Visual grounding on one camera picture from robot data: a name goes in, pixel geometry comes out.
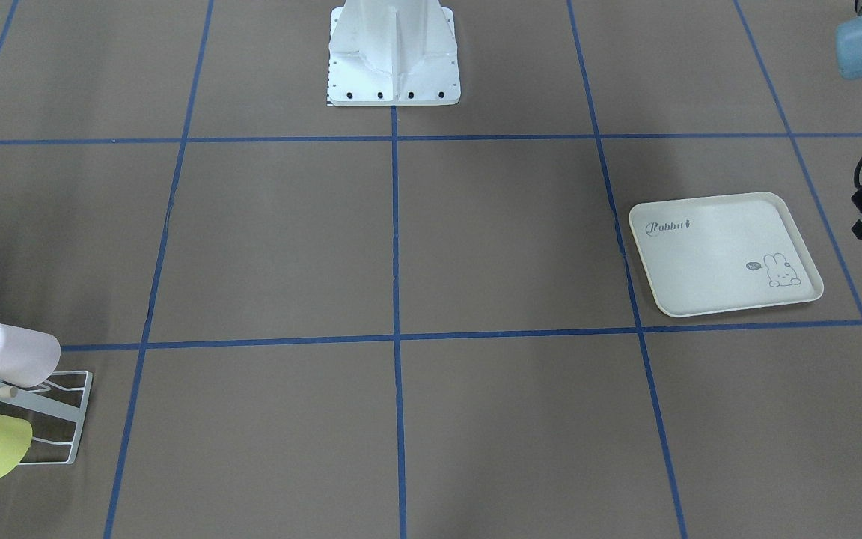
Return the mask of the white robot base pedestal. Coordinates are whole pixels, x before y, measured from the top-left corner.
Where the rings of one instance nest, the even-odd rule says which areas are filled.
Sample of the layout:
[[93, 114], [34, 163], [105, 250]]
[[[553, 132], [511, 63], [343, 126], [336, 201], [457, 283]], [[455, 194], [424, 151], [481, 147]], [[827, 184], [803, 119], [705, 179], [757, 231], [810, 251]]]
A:
[[451, 106], [462, 94], [454, 14], [438, 1], [346, 1], [329, 17], [326, 102]]

